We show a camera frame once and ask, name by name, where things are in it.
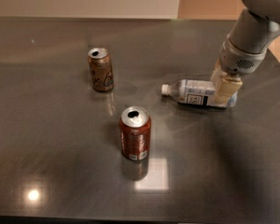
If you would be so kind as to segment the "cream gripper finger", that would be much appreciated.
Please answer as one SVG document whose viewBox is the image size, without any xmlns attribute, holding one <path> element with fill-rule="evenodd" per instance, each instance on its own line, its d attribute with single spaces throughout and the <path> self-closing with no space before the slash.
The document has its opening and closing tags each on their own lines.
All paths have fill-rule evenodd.
<svg viewBox="0 0 280 224">
<path fill-rule="evenodd" d="M 214 67 L 214 71 L 210 77 L 212 82 L 219 82 L 221 80 L 222 70 L 220 65 L 220 60 L 217 60 L 216 65 Z"/>
<path fill-rule="evenodd" d="M 221 74 L 216 81 L 214 102 L 219 107 L 234 107 L 237 102 L 238 90 L 243 82 L 238 75 Z"/>
</svg>

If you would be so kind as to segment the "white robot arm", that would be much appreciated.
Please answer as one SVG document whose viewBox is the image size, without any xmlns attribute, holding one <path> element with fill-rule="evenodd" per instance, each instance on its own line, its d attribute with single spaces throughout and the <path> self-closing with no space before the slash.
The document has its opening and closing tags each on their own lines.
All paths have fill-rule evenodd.
<svg viewBox="0 0 280 224">
<path fill-rule="evenodd" d="M 245 8 L 224 40 L 211 80 L 212 104 L 233 106 L 242 76 L 256 71 L 271 43 L 280 36 L 280 0 L 242 0 Z"/>
</svg>

